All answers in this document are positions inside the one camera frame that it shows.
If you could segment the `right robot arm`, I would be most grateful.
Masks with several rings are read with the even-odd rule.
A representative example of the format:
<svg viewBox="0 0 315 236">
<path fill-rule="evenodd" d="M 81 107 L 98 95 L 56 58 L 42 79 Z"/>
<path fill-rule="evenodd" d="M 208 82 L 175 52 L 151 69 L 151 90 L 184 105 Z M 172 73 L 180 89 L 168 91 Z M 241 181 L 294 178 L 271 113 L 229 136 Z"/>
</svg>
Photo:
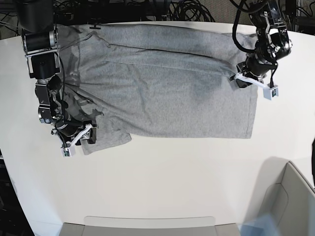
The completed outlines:
<svg viewBox="0 0 315 236">
<path fill-rule="evenodd" d="M 54 127 L 52 134 L 60 138 L 63 148 L 80 145 L 82 140 L 95 144 L 96 126 L 91 121 L 78 121 L 66 111 L 65 71 L 59 55 L 53 2 L 16 0 L 14 4 L 21 24 L 29 76 L 37 80 L 39 121 Z"/>
</svg>

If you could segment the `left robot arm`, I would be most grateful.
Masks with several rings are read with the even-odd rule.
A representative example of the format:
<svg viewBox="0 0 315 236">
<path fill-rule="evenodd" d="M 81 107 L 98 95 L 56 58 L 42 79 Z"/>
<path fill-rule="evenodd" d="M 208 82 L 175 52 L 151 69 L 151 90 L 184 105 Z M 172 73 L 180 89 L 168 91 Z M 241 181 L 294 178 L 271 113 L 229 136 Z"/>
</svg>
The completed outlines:
<svg viewBox="0 0 315 236">
<path fill-rule="evenodd" d="M 270 86 L 278 69 L 278 60 L 291 53 L 292 42 L 283 23 L 281 10 L 275 0 L 255 0 L 249 4 L 245 0 L 231 3 L 237 8 L 232 28 L 232 39 L 235 46 L 246 53 L 246 59 L 237 65 L 238 73 L 230 78 L 234 84 L 244 89 L 262 82 L 267 72 L 271 72 Z M 237 26 L 241 13 L 247 13 L 256 27 L 257 41 L 254 49 L 247 49 L 237 40 Z"/>
</svg>

